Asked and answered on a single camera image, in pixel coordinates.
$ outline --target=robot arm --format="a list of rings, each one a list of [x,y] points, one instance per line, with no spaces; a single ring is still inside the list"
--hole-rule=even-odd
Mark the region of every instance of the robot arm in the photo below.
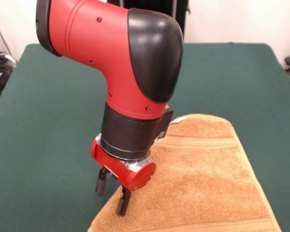
[[[97,192],[102,194],[107,172],[122,184],[124,196],[143,187],[156,169],[150,147],[172,117],[167,104],[183,44],[178,23],[165,14],[98,0],[38,0],[36,30],[46,50],[106,78],[102,130],[91,148],[102,166]]]

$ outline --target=green felt surface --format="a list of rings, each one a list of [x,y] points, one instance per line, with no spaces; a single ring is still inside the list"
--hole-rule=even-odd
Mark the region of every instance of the green felt surface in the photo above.
[[[99,71],[39,45],[26,48],[0,98],[0,232],[87,231],[117,188],[111,180],[107,195],[95,196],[99,167],[90,145],[105,96]],[[290,232],[290,80],[271,48],[186,44],[171,104],[174,116],[232,122],[278,223]]]

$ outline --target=green tablecloth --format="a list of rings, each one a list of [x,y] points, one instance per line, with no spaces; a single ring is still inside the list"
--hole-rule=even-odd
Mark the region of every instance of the green tablecloth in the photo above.
[[[87,231],[117,188],[95,195],[90,145],[103,75],[29,45],[0,98],[0,232]],[[290,80],[264,44],[186,44],[174,116],[230,120],[283,231],[290,232]]]

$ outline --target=brown towel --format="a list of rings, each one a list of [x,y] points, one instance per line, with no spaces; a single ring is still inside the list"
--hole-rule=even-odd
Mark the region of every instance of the brown towel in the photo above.
[[[89,232],[281,231],[231,123],[188,115],[152,147],[152,180],[116,215],[121,189]]]

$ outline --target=cable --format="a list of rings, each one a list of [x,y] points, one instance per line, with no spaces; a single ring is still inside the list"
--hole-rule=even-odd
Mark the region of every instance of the cable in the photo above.
[[[12,56],[10,56],[10,55],[7,54],[7,53],[0,53],[0,56],[4,56],[5,58],[9,59],[9,60],[12,61],[13,63],[17,64],[17,61],[16,61]]]
[[[8,50],[9,54],[12,55],[11,50],[9,49],[8,44],[4,40],[4,37],[3,37],[2,33],[1,33],[1,31],[0,31],[0,37],[2,38],[2,41],[3,41],[4,45],[6,46],[6,49]]]

